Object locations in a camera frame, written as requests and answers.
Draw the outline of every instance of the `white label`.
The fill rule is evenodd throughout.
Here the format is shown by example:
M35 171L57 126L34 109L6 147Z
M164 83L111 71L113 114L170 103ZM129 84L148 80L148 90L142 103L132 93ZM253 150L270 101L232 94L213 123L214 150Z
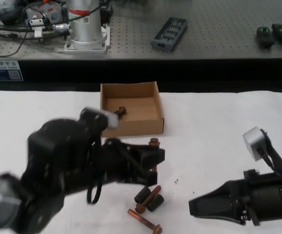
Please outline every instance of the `white label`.
M0 60L0 70L20 70L16 60Z
M74 19L74 18L77 18L77 17L79 17L79 15L75 15L75 14L73 14L73 13L71 13L71 12L68 12L68 18L69 18L70 20L72 20L72 19ZM74 21L77 21L77 22L79 22L79 23L90 23L90 16L86 16L86 17L83 17L83 18L81 18L81 19L76 19L76 20L74 20Z

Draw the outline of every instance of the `black cable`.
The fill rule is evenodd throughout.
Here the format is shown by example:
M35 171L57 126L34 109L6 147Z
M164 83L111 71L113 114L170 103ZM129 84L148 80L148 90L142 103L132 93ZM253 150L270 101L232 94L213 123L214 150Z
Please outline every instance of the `black cable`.
M9 31L9 32L22 32L22 33L25 33L26 30L25 29L22 29L22 28L3 28L3 27L0 27L0 31ZM29 33L33 33L34 30L33 29L30 29L28 28L27 31Z
M28 38L26 37L25 40L41 40L41 39L54 39L54 38L58 38L58 37L64 37L64 36L67 36L69 35L67 32L62 32L62 33L59 33L59 34L54 34L54 35L50 35L50 36L46 36L46 37L41 37L41 38ZM8 38L8 39L13 39L13 40L21 40L21 38L15 38L15 37L12 37L10 35L5 35L5 34L0 34L0 37L1 38Z
M22 42L20 43L18 49L17 49L14 53L9 54L9 55L0 55L0 58L6 58L6 57L9 57L9 56L15 55L15 54L20 50L21 46L24 44L24 41L25 41L26 36L27 36L27 33L28 33L28 32L26 31L26 33L25 33L25 35L24 35L24 37L23 37Z

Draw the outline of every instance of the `cardboard box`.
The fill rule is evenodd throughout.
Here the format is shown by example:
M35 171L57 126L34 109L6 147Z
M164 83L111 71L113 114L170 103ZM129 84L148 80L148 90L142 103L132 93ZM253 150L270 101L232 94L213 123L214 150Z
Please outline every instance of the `cardboard box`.
M138 84L101 84L100 108L115 112L125 106L127 113L120 127L106 129L102 137L162 134L164 115L156 82Z

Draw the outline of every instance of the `copper bolt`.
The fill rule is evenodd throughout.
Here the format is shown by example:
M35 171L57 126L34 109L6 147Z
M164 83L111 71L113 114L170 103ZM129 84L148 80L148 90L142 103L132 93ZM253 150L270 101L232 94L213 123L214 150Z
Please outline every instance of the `copper bolt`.
M158 138L151 138L150 142L149 142L149 145L151 146L160 146L160 142L159 142L159 139Z
M124 106L120 106L119 110L122 112L122 114L126 114L126 112L127 112L127 109Z
M147 199L141 203L141 204L137 204L136 205L136 212L138 212L139 214L144 213L146 205L155 197L156 194L159 193L159 191L161 190L161 186L158 185L150 194L150 196L147 197Z
M159 139L158 138L151 138L150 142L149 142L149 145L151 146L157 146L159 147L160 146L160 142L159 142ZM153 172L157 172L157 166L153 167L152 168L152 171Z
M115 111L114 113L118 115L118 118L120 119L124 114L126 114L126 112L127 112L126 107L120 106L119 109Z
M139 222L143 223L146 227L151 229L153 231L153 234L160 234L160 233L162 233L162 228L161 228L161 226L159 224L158 225L154 225L149 220L143 218L141 215L137 214L136 212L134 212L131 209L128 210L128 214L130 214L136 220L138 220Z

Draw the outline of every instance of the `metal bracket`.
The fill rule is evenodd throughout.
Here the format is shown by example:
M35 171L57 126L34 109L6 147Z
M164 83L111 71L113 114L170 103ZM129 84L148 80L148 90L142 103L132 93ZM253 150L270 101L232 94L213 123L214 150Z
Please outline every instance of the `metal bracket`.
M44 24L43 23L43 19L32 19L29 22L30 22L31 26ZM42 30L43 30L43 28L45 28L45 26L33 27L33 30L35 31L35 37L36 38L42 38Z

